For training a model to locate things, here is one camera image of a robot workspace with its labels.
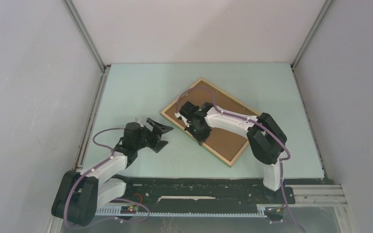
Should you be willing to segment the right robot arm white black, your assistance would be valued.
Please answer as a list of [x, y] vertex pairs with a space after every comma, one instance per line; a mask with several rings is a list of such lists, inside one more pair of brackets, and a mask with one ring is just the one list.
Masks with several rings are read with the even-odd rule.
[[264, 199], [270, 203], [281, 199], [284, 179], [281, 154], [287, 137], [269, 114], [244, 115], [209, 102], [198, 106], [187, 101], [174, 115], [185, 123], [185, 130], [199, 145], [209, 138], [214, 128], [247, 138], [254, 157], [263, 164]]

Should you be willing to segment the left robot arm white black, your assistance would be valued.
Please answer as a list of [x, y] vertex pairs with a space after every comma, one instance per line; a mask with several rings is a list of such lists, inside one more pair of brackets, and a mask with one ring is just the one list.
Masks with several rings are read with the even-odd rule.
[[133, 180], [119, 172], [127, 169], [137, 158], [138, 151], [150, 148], [158, 153], [168, 144], [162, 135], [173, 127], [150, 118], [148, 129], [137, 121], [122, 128], [123, 136], [114, 147], [104, 145], [110, 155], [87, 170], [69, 170], [60, 182], [52, 204], [51, 214], [61, 218], [68, 227], [90, 225], [96, 211], [113, 200], [129, 202], [134, 196]]

